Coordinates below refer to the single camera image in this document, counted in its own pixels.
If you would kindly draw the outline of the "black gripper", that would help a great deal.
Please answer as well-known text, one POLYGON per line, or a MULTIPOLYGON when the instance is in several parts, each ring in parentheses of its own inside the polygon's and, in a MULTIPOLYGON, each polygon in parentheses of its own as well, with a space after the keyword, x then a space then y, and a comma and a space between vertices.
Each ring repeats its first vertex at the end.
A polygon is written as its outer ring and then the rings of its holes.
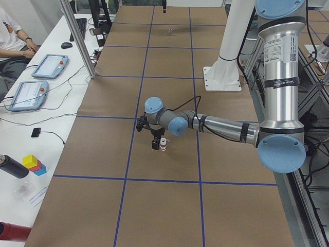
POLYGON ((151 134, 154 136, 154 139, 152 140, 152 149, 159 150, 159 139, 162 138, 165 134, 165 128, 160 129, 151 129, 151 134))

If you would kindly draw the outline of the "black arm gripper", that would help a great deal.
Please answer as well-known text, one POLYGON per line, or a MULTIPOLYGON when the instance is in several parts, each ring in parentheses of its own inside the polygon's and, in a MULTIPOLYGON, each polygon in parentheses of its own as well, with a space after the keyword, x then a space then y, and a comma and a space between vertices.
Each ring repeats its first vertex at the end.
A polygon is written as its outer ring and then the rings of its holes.
POLYGON ((163 13, 166 13, 166 11, 167 11, 167 0, 162 0, 162 10, 163 10, 163 13))

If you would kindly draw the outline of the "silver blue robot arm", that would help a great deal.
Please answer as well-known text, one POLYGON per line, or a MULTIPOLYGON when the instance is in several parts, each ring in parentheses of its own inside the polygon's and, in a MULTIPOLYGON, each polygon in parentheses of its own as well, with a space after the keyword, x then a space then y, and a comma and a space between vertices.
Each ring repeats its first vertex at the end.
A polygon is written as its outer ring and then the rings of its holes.
POLYGON ((238 122, 196 111, 171 110, 158 97, 145 101, 138 131, 154 136, 159 149, 166 131, 181 136, 187 129, 254 145, 262 164, 277 173, 290 173, 304 163, 304 125, 298 119, 298 37, 306 25, 305 1, 232 1, 217 61, 204 67, 208 91, 240 91, 237 61, 254 15, 264 44, 265 116, 259 125, 238 122))

